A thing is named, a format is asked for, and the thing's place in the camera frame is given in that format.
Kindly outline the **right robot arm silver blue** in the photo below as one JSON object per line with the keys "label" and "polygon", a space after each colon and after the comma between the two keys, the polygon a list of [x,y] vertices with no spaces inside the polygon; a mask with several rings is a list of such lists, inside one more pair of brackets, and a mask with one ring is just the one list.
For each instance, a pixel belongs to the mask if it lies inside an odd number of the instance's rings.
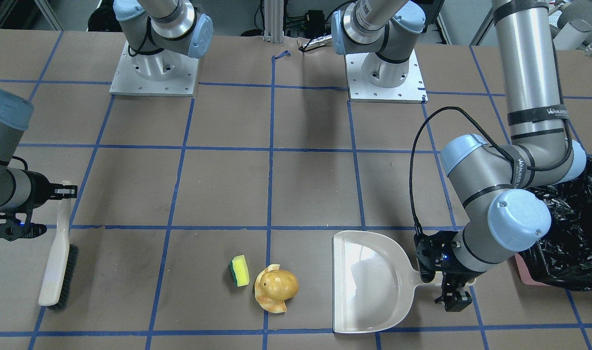
{"label": "right robot arm silver blue", "polygon": [[[115,0],[115,18],[126,36],[110,93],[171,97],[194,93],[199,60],[211,46],[211,17],[189,0]],[[33,210],[47,201],[76,197],[77,187],[50,182],[44,175],[11,168],[29,126],[33,104],[0,88],[0,238],[43,235]]]}

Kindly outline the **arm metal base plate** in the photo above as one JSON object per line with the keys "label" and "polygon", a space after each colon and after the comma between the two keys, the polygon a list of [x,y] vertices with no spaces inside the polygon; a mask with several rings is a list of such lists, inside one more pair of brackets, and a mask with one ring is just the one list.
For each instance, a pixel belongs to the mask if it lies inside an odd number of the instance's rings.
{"label": "arm metal base plate", "polygon": [[162,51],[154,55],[130,55],[128,42],[112,78],[109,93],[137,97],[193,97],[200,60]]}
{"label": "arm metal base plate", "polygon": [[422,104],[429,101],[416,51],[400,64],[375,53],[347,54],[345,73],[352,102]]}

